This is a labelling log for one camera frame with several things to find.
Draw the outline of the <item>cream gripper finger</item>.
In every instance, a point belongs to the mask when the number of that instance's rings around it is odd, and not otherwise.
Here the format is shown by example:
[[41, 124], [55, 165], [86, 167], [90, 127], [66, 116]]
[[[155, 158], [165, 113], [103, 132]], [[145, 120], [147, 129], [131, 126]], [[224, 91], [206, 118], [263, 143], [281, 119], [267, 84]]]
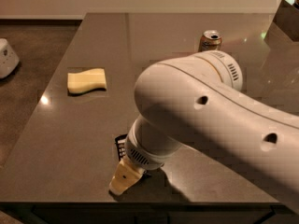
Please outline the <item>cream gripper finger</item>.
[[116, 179], [112, 179], [109, 184], [109, 190], [117, 196], [122, 195], [128, 187], [121, 181], [118, 181]]

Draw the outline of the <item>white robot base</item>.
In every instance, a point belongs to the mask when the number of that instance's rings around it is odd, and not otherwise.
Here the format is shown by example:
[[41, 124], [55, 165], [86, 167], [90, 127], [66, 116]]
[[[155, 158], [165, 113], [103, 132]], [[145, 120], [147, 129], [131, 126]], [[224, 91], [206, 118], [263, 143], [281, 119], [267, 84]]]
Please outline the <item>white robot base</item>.
[[10, 75], [19, 62], [18, 55], [8, 41], [0, 38], [0, 78]]

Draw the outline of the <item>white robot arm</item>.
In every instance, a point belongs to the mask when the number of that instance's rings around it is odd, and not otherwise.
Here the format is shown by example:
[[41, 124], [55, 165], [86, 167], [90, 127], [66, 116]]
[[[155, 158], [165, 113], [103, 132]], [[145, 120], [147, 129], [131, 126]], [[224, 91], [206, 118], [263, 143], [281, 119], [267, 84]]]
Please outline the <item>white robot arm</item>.
[[241, 93], [242, 83], [238, 63], [222, 51], [145, 69], [134, 91], [139, 116], [110, 191], [123, 194], [186, 145], [299, 212], [299, 117]]

